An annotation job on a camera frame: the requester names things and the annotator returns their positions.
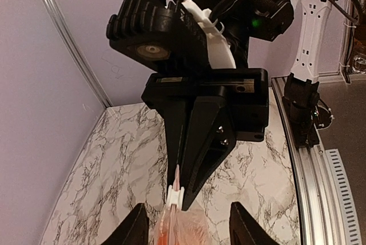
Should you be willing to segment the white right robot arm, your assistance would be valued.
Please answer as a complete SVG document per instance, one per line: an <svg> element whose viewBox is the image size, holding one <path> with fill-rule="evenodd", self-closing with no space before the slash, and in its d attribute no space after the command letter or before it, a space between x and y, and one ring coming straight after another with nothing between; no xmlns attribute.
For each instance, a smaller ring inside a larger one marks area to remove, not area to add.
<svg viewBox="0 0 366 245"><path fill-rule="evenodd" d="M284 111L295 145L319 143L317 47L331 9L329 2L302 0L299 50L284 88ZM196 79L154 74L142 95L165 123L168 150L166 206L186 211L237 141L261 142L269 120L267 73L224 69Z"/></svg>

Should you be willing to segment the clear zip top bag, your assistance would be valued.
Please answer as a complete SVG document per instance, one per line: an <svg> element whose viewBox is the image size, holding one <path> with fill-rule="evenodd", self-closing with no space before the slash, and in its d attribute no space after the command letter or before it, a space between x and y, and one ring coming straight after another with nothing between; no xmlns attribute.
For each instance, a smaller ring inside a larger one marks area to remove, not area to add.
<svg viewBox="0 0 366 245"><path fill-rule="evenodd" d="M154 229L154 244L213 244L208 219L196 202L184 211L185 188L180 185L180 168L176 166L173 184L168 186L166 202Z"/></svg>

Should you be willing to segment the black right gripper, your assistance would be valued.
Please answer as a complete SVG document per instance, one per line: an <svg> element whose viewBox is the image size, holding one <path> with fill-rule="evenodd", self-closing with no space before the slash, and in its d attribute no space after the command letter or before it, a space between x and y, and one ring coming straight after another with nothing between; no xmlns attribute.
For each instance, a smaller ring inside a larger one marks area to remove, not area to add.
<svg viewBox="0 0 366 245"><path fill-rule="evenodd" d="M262 68L216 69L198 77L154 73L141 98L164 119L167 181L174 181L179 165L183 211L236 139L261 142L269 124L268 72Z"/></svg>

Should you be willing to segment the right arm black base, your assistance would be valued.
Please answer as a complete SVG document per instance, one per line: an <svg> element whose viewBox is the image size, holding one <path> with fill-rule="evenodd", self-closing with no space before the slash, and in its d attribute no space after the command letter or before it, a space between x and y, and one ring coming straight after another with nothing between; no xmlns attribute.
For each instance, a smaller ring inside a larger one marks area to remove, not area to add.
<svg viewBox="0 0 366 245"><path fill-rule="evenodd" d="M334 115L320 98L319 82L302 81L291 73L285 83L282 101L296 148L311 148L320 143L317 130L329 127Z"/></svg>

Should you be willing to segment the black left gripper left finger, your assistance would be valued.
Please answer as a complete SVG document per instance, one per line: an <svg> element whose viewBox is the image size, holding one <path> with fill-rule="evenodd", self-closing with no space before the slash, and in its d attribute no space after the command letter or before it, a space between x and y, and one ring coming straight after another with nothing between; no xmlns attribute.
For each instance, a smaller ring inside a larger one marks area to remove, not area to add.
<svg viewBox="0 0 366 245"><path fill-rule="evenodd" d="M138 203L102 245L147 245L149 218L144 203Z"/></svg>

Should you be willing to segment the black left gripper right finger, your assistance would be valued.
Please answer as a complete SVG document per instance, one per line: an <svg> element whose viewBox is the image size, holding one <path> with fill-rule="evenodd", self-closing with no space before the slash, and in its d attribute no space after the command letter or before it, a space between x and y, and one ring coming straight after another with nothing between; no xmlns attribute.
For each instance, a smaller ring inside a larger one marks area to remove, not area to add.
<svg viewBox="0 0 366 245"><path fill-rule="evenodd" d="M230 207L230 244L279 245L238 201Z"/></svg>

